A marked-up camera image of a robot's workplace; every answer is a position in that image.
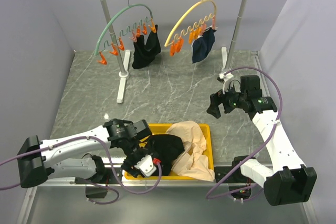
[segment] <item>beige cloth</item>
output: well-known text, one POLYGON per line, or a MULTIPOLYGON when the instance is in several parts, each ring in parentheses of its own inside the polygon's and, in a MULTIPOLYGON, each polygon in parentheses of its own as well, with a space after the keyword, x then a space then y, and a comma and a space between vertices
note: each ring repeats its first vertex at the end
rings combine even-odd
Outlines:
POLYGON ((185 149, 188 142, 192 145, 189 153, 183 153, 177 158, 173 172, 200 180, 215 179, 215 172, 209 169, 208 157, 202 155, 206 150, 206 140, 197 123, 193 121, 175 123, 166 131, 166 134, 179 136, 185 149))

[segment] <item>yellow hanger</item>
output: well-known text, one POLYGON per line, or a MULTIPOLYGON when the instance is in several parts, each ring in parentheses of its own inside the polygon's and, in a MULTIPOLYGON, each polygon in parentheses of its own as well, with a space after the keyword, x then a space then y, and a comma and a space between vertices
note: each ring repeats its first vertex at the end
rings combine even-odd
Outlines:
MULTIPOLYGON (((191 13, 191 12, 193 11, 193 9, 195 9, 198 5, 200 5, 200 4, 202 4, 202 3, 205 3, 205 2, 211 2, 211 3, 213 3, 213 5, 214 5, 214 14, 213 14, 213 15, 210 14, 209 16, 205 16, 205 18, 204 18, 204 20, 203 20, 202 23, 204 23, 204 22, 208 21, 210 18, 213 18, 213 17, 216 16, 216 14, 217 14, 217 6, 216 6, 216 3, 215 3, 213 0, 201 0, 201 1, 197 2, 197 3, 194 4, 192 7, 190 7, 189 10, 187 10, 187 11, 185 12, 185 14, 182 15, 182 17, 178 20, 178 22, 176 23, 176 25, 173 27, 173 29, 172 29, 171 32, 169 33, 168 38, 167 38, 167 40, 166 40, 166 42, 165 42, 165 44, 164 44, 165 47, 167 47, 167 46, 169 46, 169 45, 171 45, 171 44, 173 43, 173 42, 170 42, 170 43, 169 43, 169 41, 171 40, 171 38, 173 37, 174 32, 177 30, 178 26, 179 26, 179 25, 181 24, 181 22, 185 19, 185 17, 188 16, 189 13, 191 13)), ((200 21, 198 22, 198 24, 196 25, 196 28, 199 28, 199 26, 202 24, 202 23, 200 24, 201 21, 202 21, 202 20, 200 20, 200 21)))

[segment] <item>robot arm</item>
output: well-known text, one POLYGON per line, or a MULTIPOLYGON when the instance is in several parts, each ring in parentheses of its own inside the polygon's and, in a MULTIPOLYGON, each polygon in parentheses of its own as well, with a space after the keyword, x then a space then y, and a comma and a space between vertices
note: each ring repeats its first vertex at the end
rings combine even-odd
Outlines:
POLYGON ((46 148, 40 153, 18 159, 22 188, 34 187, 48 179, 59 177, 81 177, 98 182, 106 173, 101 157, 72 158, 76 155, 101 149, 101 144, 90 136, 101 139, 107 148, 122 148, 127 156, 121 168, 134 177, 142 174, 151 176, 155 154, 146 147, 140 148, 139 141, 152 132, 145 120, 133 124, 131 121, 113 119, 90 131, 53 140, 39 141, 29 137, 18 154, 46 148))
MULTIPOLYGON (((219 105, 223 104, 224 113, 231 113, 235 108, 243 109, 257 127, 264 142, 276 128, 271 140, 266 145, 272 161, 272 169, 260 164, 255 158, 243 163, 234 174, 252 179, 264 189, 265 197, 272 206, 296 202, 305 202, 317 179, 314 168, 307 168, 293 149, 282 124, 276 120, 278 112, 271 97, 262 97, 260 79, 258 76, 242 76, 240 90, 236 92, 226 79, 223 89, 210 96, 211 104, 207 113, 216 118, 220 117, 219 105)), ((235 157, 233 167, 247 156, 235 157)))

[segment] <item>gray tabletop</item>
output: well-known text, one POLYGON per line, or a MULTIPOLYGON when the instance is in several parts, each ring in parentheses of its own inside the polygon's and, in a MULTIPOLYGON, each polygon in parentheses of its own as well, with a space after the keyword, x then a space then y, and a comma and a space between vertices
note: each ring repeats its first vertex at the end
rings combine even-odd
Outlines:
MULTIPOLYGON (((119 68, 117 61, 105 53, 108 64, 97 63, 91 51, 76 52, 67 84, 56 116, 51 138, 84 132, 104 122, 119 118, 133 122, 176 123, 192 120, 210 126, 214 162, 229 164, 235 156, 248 155, 262 144, 262 138, 247 114, 234 110, 215 119, 206 113, 210 94, 221 89, 217 81, 222 68, 220 50, 213 50, 199 63, 192 64, 189 50, 174 57, 163 51, 146 68, 134 70, 130 63, 130 79, 123 104, 117 104, 119 68)), ((236 51, 233 67, 254 66, 250 51, 236 51)), ((255 74, 253 70, 238 70, 255 74)), ((119 149, 112 156, 124 157, 119 149)), ((104 151, 96 155, 106 156, 104 151)), ((261 163, 270 163, 266 149, 257 154, 261 163)))

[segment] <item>clothing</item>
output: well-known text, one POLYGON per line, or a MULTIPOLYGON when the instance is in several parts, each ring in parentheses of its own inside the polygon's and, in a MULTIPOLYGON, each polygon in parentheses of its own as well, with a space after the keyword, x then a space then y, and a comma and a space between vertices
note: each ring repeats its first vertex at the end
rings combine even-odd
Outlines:
MULTIPOLYGON (((172 163, 184 152, 183 143, 180 137, 168 134, 151 135, 146 139, 146 148, 153 150, 156 157, 161 161, 162 176, 168 176, 172 170, 172 163)), ((152 176, 158 176, 156 170, 152 176)))
POLYGON ((155 59, 155 56, 161 52, 157 26, 155 25, 156 33, 153 31, 149 33, 146 44, 143 35, 140 35, 137 41, 133 42, 134 61, 132 67, 134 69, 147 67, 155 59))
POLYGON ((188 142, 192 145, 192 152, 183 153, 174 163, 173 172, 180 176, 213 181, 215 172, 209 169, 209 160, 203 152, 206 150, 206 140, 199 125, 193 121, 173 124, 166 134, 179 136, 185 148, 188 142))
POLYGON ((193 47, 193 63, 204 60, 211 51, 212 45, 215 42, 214 32, 216 30, 210 27, 206 30, 202 36, 199 36, 197 40, 192 44, 193 47))

